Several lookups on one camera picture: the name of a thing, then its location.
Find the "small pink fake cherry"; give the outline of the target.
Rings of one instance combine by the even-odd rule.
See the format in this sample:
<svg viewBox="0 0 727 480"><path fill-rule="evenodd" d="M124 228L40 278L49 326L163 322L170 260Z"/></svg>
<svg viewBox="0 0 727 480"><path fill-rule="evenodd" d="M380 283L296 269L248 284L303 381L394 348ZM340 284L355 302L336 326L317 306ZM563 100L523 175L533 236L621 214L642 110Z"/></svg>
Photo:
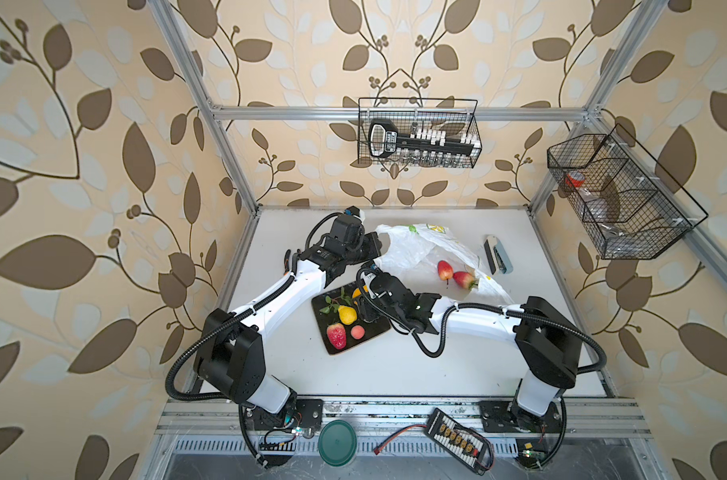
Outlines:
<svg viewBox="0 0 727 480"><path fill-rule="evenodd" d="M351 336L355 340L362 340L365 337L365 328L361 325L354 326L351 329Z"/></svg>

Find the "large red fake strawberry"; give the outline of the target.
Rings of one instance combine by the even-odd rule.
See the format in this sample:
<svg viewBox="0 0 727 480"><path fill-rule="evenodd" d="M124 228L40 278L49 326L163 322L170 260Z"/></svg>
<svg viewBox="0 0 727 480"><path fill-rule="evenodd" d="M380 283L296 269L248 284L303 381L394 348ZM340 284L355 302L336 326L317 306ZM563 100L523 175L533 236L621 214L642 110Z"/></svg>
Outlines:
<svg viewBox="0 0 727 480"><path fill-rule="evenodd" d="M343 350L347 346L347 331L344 324L334 323L327 328L327 338L337 350Z"/></svg>

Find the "white plastic bag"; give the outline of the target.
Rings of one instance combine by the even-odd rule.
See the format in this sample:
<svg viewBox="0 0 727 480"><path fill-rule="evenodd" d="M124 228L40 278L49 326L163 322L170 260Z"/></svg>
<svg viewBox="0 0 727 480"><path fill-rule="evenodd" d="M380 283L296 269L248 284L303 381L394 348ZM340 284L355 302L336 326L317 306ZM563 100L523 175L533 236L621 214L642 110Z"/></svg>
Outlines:
<svg viewBox="0 0 727 480"><path fill-rule="evenodd" d="M401 279L411 288L423 287L459 299L481 299L495 305L513 302L509 293L489 274L483 259L459 242L451 229L441 225L385 225L375 228L385 239L383 255L375 260L379 269ZM439 262L445 261L455 271L471 274L477 286L467 293L459 291L453 280L439 278Z"/></svg>

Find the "yellow lemon with leafy branch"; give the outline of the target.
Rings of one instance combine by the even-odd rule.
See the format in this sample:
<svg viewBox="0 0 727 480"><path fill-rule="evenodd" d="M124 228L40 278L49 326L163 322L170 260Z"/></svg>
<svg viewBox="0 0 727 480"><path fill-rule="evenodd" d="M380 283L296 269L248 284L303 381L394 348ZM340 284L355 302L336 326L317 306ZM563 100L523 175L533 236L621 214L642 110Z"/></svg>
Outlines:
<svg viewBox="0 0 727 480"><path fill-rule="evenodd" d="M323 315L337 316L339 322L344 325L352 325L358 320L357 300L352 298L354 291L341 287L340 290L322 295L322 303L318 311Z"/></svg>

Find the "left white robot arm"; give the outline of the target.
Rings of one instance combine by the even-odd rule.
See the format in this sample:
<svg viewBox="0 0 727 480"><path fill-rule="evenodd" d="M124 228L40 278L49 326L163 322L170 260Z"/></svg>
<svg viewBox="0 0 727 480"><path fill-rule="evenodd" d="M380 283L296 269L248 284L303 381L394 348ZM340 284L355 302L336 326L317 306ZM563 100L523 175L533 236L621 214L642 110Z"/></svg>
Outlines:
<svg viewBox="0 0 727 480"><path fill-rule="evenodd" d="M165 388L169 398L183 402L227 399L239 406L259 407L279 418L295 415L297 393L267 374L264 339L295 311L321 294L348 267L361 265L381 254L377 233L367 233L365 214L352 206L324 217L331 230L315 244L307 244L290 257L289 270L273 286L234 312L212 311L201 338L173 363ZM175 386L184 364L193 359L197 376L214 392L183 392Z"/></svg>

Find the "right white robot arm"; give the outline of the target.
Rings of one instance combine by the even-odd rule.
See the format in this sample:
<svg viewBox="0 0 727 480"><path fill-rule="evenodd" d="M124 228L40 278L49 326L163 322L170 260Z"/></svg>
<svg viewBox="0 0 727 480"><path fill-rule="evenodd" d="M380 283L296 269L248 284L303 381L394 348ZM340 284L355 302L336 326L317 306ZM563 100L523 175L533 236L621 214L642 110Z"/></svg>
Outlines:
<svg viewBox="0 0 727 480"><path fill-rule="evenodd" d="M363 302L403 329L429 358L443 355L451 326L465 335L517 346L527 364L509 404L509 417L517 424L543 422L549 408L575 387L577 376L598 372L607 364L603 347L541 297L495 306L415 294L371 262L357 272L356 285Z"/></svg>

